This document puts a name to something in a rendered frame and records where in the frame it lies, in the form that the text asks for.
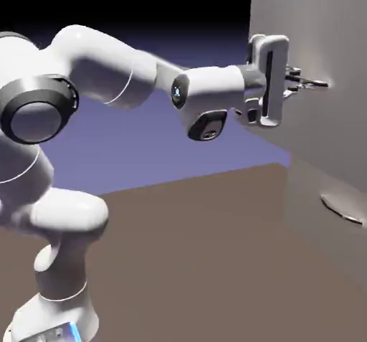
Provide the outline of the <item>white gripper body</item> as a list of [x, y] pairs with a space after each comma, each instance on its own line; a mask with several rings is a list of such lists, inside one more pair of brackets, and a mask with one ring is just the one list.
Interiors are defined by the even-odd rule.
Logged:
[[258, 124], [278, 126], [282, 120], [289, 39], [284, 35], [255, 34], [250, 38], [249, 63], [266, 79]]

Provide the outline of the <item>thin silver drawer handle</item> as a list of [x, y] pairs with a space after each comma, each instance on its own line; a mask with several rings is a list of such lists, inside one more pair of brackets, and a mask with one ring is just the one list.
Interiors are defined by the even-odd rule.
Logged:
[[329, 88], [329, 84], [325, 81], [301, 79], [299, 81], [298, 87], [302, 89], [324, 89]]

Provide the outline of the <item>large grey drawer front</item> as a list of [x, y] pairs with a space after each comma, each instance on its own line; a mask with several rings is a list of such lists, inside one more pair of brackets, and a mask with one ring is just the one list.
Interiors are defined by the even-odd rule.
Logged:
[[252, 0], [251, 34], [289, 38], [289, 64], [327, 89], [285, 101], [263, 137], [328, 175], [367, 191], [367, 0]]

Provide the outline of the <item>grey cabinet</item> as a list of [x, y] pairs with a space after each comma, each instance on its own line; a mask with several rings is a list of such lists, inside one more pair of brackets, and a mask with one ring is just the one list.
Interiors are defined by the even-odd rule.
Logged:
[[367, 0], [252, 0], [250, 34], [289, 38], [289, 63], [326, 81], [254, 133], [290, 152], [284, 220], [367, 290]]

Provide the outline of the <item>small grey drawer front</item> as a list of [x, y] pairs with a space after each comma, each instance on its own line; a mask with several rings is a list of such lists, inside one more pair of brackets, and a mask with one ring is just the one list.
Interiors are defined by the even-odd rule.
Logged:
[[367, 227], [347, 222], [327, 209], [320, 200], [322, 194], [367, 221], [367, 192], [291, 158], [285, 222], [367, 291]]

